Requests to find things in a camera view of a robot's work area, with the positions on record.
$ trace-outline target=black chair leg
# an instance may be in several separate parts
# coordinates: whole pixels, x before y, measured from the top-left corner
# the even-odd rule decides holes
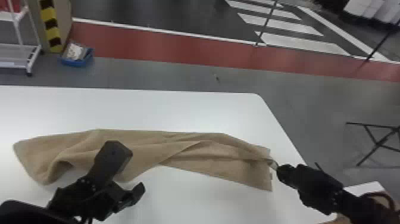
[[[368,124],[363,124],[363,123],[354,123],[354,122],[347,122],[347,125],[358,125],[358,126],[363,126],[365,131],[367,131],[369,137],[371,138],[371,140],[375,143],[374,147],[372,148],[372,150],[364,157],[362,158],[361,161],[359,161],[356,166],[360,166],[363,164],[363,162],[365,162],[368,158],[371,157],[372,154],[374,154],[380,147],[383,148],[388,148],[390,150],[393,151],[398,151],[398,149],[394,149],[392,147],[388,147],[385,146],[384,144],[389,140],[389,138],[392,135],[395,135],[396,133],[399,136],[399,141],[400,141],[400,126],[397,127],[390,127],[390,126],[383,126],[383,125],[368,125]],[[369,130],[368,127],[382,127],[382,128],[388,128],[391,129],[392,131],[389,132],[387,135],[385,135],[383,138],[381,138],[379,141],[376,141],[375,137],[372,135],[371,131]]]

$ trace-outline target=beige towel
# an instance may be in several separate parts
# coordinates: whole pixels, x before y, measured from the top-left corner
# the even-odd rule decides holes
[[[14,151],[34,180],[49,184],[71,167],[89,170],[107,140],[133,152],[117,181],[130,181],[160,164],[271,191],[270,150],[220,133],[97,129],[23,140]]]

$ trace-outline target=yellow and black striped pole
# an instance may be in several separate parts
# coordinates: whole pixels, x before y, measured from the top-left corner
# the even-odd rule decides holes
[[[58,28],[53,0],[40,0],[40,17],[45,26],[50,51],[60,53],[63,50],[63,45],[61,44],[60,29]]]

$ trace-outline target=white table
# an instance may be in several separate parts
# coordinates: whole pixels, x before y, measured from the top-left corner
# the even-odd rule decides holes
[[[280,164],[304,163],[255,94],[0,86],[0,201],[45,206],[56,187],[85,174],[75,170],[40,186],[15,157],[13,143],[95,128],[222,132],[271,148]],[[275,173],[273,192],[168,167],[151,169],[123,186],[139,181],[147,190],[141,201],[105,223],[311,224],[333,219],[303,206]]]

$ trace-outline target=crosswalk stripe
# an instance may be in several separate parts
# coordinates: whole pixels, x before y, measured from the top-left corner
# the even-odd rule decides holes
[[[373,49],[371,47],[369,47],[368,45],[364,44],[363,42],[361,42],[357,38],[353,37],[349,33],[345,32],[341,28],[337,27],[335,24],[329,22],[324,17],[322,17],[322,16],[318,15],[317,13],[313,12],[309,8],[305,8],[305,7],[298,7],[298,8],[301,11],[307,13],[312,18],[318,20],[320,23],[324,24],[326,27],[328,27],[331,30],[333,30],[334,32],[336,32],[338,35],[340,35],[341,37],[346,39],[348,42],[350,42],[354,46],[357,46],[360,50],[364,51],[366,54],[370,54],[372,52]],[[379,59],[381,61],[390,61],[389,59],[387,59],[384,55],[382,55],[379,52],[376,52],[374,54],[374,58]]]
[[[254,24],[254,25],[263,26],[265,21],[267,20],[266,18],[262,18],[262,17],[255,16],[255,15],[247,15],[247,14],[242,14],[242,13],[238,13],[238,14],[246,23],[250,23],[250,24]],[[288,23],[285,21],[274,20],[274,19],[270,19],[270,21],[268,21],[268,27],[289,30],[289,31],[294,31],[294,32],[299,32],[299,33],[309,33],[312,35],[324,36],[323,34],[318,32],[317,30],[315,30],[315,28],[313,28],[311,26],[306,26],[306,25],[298,24],[298,23]]]
[[[238,2],[238,1],[230,1],[230,0],[227,0],[227,2],[233,8],[241,8],[243,10],[255,11],[258,13],[266,13],[266,14],[270,13],[270,11],[271,11],[271,9],[269,9],[269,8],[261,7],[258,5],[252,5],[252,4],[247,4],[247,3]],[[295,20],[301,20],[294,13],[290,13],[290,12],[282,11],[282,10],[274,10],[273,15],[286,17],[286,18],[293,18]]]
[[[275,1],[270,1],[270,0],[248,0],[248,1],[263,3],[263,4],[267,4],[267,5],[274,5],[274,2],[275,2]],[[276,4],[276,7],[282,8],[283,6],[278,3],[278,4]]]
[[[275,35],[272,33],[263,33],[262,41],[267,45],[282,46],[285,48],[303,49],[307,51],[317,51],[330,54],[340,54],[350,56],[345,50],[334,43],[326,43],[322,41],[311,41],[301,38],[293,38],[290,36]]]

